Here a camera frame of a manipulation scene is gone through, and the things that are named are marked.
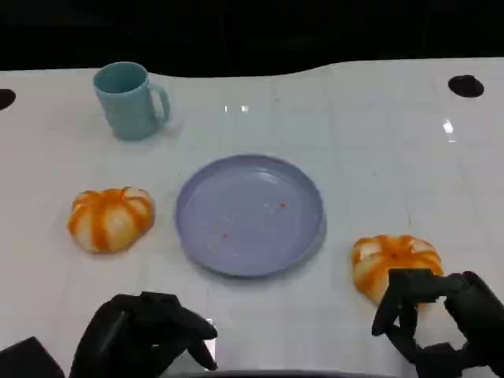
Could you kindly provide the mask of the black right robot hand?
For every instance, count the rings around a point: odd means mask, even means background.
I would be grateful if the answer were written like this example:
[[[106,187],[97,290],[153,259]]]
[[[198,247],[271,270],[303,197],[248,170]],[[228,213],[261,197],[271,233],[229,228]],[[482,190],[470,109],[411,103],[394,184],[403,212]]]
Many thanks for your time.
[[[414,338],[417,307],[440,297],[466,338],[460,350],[449,343],[421,347]],[[503,376],[503,304],[474,272],[437,276],[429,269],[391,269],[372,324],[372,335],[382,334],[419,377],[460,377],[486,366]]]

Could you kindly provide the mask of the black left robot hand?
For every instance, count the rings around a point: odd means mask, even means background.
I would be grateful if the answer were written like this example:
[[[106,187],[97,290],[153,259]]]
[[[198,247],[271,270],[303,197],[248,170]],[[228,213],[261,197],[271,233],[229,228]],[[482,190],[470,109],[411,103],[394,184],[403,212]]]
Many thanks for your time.
[[[217,363],[206,340],[217,330],[175,295],[118,294],[94,313],[76,348],[71,377],[159,377],[184,352],[204,369]]]

